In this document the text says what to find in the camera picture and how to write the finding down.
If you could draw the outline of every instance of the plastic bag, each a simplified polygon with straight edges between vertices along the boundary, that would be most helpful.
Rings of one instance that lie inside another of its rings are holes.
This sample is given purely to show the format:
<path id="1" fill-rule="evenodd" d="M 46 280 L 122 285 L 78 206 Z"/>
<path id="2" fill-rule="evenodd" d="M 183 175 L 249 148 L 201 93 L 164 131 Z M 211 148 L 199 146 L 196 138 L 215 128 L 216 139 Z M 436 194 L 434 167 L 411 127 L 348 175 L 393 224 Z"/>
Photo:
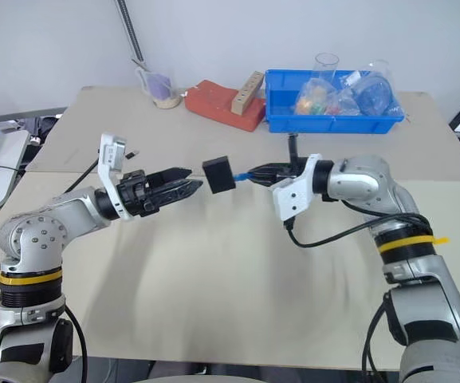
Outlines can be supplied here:
<path id="1" fill-rule="evenodd" d="M 397 100 L 394 100 L 391 102 L 391 104 L 387 107 L 385 112 L 383 113 L 384 116 L 393 116 L 393 117 L 398 117 L 398 116 L 403 116 L 403 109 L 399 105 Z"/>
<path id="2" fill-rule="evenodd" d="M 360 111 L 367 116 L 382 116 L 395 101 L 392 75 L 385 60 L 375 60 L 340 79 L 341 87 L 350 89 Z"/>
<path id="3" fill-rule="evenodd" d="M 336 93 L 336 88 L 321 78 L 311 78 L 302 85 L 295 103 L 295 114 L 324 114 L 328 101 Z"/>
<path id="4" fill-rule="evenodd" d="M 352 91 L 343 89 L 329 95 L 325 114 L 330 116 L 359 116 L 361 113 L 359 106 L 353 99 Z"/>

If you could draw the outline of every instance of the blue object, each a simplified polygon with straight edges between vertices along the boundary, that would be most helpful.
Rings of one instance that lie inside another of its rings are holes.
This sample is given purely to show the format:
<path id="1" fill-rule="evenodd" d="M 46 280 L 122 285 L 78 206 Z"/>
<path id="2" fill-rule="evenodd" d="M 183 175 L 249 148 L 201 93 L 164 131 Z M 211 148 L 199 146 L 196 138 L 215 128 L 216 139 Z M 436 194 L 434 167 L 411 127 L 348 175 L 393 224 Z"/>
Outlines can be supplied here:
<path id="1" fill-rule="evenodd" d="M 250 173 L 240 173 L 240 174 L 237 174 L 235 176 L 233 176 L 233 179 L 235 181 L 245 181 L 245 180 L 248 180 L 249 178 L 251 178 L 251 174 Z"/>
<path id="2" fill-rule="evenodd" d="M 337 70 L 332 85 L 341 89 L 340 78 L 353 71 Z M 269 69 L 265 73 L 265 118 L 272 133 L 371 133 L 384 134 L 402 113 L 388 116 L 297 116 L 293 113 L 302 85 L 313 76 L 311 70 Z"/>

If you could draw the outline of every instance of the beige tabletop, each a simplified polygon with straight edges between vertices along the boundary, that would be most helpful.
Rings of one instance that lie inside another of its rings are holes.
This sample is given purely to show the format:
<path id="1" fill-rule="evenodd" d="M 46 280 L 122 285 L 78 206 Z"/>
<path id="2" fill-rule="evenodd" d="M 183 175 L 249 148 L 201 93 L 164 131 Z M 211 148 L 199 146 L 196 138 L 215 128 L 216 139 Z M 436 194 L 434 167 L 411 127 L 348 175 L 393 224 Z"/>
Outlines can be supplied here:
<path id="1" fill-rule="evenodd" d="M 77 176 L 26 173 L 0 224 L 61 194 Z M 460 182 L 400 183 L 435 234 L 450 237 L 438 252 L 460 290 Z M 86 184 L 99 183 L 90 175 Z M 360 222 L 340 203 L 316 201 L 296 233 L 306 242 Z M 76 239 L 64 252 L 63 288 L 93 356 L 358 369 L 388 288 L 381 266 L 366 231 L 295 247 L 269 191 L 245 182 L 218 195 L 205 185 L 159 214 Z M 379 368 L 398 369 L 402 347 L 384 320 L 372 349 Z"/>
<path id="2" fill-rule="evenodd" d="M 400 93 L 399 99 L 406 118 L 388 134 L 302 134 L 299 153 L 332 160 L 377 154 L 401 180 L 460 181 L 460 143 L 433 99 L 427 93 Z M 244 132 L 191 113 L 183 104 L 158 109 L 139 89 L 87 87 L 27 170 L 83 172 L 96 159 L 102 132 L 123 136 L 128 151 L 140 151 L 125 170 L 182 166 L 202 176 L 204 160 L 224 155 L 236 173 L 288 159 L 285 135 L 269 133 L 266 124 Z"/>

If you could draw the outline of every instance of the yellow cable tie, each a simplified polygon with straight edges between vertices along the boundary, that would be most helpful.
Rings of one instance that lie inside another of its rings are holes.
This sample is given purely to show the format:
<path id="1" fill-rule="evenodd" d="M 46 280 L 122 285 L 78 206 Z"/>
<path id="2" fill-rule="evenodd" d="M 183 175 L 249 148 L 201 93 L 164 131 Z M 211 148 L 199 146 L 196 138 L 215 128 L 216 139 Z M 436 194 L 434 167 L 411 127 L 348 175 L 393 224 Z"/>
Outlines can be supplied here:
<path id="1" fill-rule="evenodd" d="M 434 245 L 443 245 L 444 243 L 449 243 L 449 237 L 434 238 Z"/>
<path id="2" fill-rule="evenodd" d="M 418 243 L 433 243 L 434 245 L 439 245 L 448 243 L 449 241 L 447 237 L 436 239 L 433 235 L 415 235 L 413 237 L 401 238 L 385 243 L 379 246 L 379 252 L 384 253 L 385 251 L 397 249 L 398 247 L 415 245 Z"/>
<path id="3" fill-rule="evenodd" d="M 9 286 L 25 286 L 25 285 L 34 285 L 36 283 L 43 283 L 53 281 L 62 276 L 62 270 L 58 270 L 52 274 L 39 275 L 37 277 L 25 277 L 25 278 L 9 278 L 3 275 L 0 275 L 0 283 L 3 285 Z"/>

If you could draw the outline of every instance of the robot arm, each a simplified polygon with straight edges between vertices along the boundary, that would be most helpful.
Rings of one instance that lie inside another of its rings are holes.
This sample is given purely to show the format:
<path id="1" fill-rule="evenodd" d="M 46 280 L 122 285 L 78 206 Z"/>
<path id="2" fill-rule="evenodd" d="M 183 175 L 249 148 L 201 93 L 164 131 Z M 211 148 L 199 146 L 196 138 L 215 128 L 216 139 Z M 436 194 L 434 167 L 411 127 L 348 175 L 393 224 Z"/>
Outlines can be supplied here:
<path id="1" fill-rule="evenodd" d="M 44 207 L 8 219 L 0 228 L 0 381 L 49 381 L 72 360 L 72 323 L 61 292 L 62 251 L 75 238 L 117 218 L 150 215 L 185 199 L 201 186 L 188 169 L 170 168 L 121 180 L 125 142 L 103 135 L 99 176 L 104 188 L 71 191 Z"/>
<path id="2" fill-rule="evenodd" d="M 248 173 L 251 181 L 270 187 L 287 229 L 293 229 L 295 216 L 316 195 L 323 201 L 344 201 L 363 212 L 366 221 L 418 213 L 411 194 L 391 178 L 383 159 L 357 156 L 334 163 L 320 155 L 299 158 L 294 136 L 289 148 L 290 164 L 267 164 Z M 444 259 L 435 253 L 431 229 L 392 219 L 371 226 L 370 232 L 385 279 L 395 285 L 383 296 L 383 306 L 391 335 L 407 347 L 400 382 L 460 382 L 460 294 Z"/>

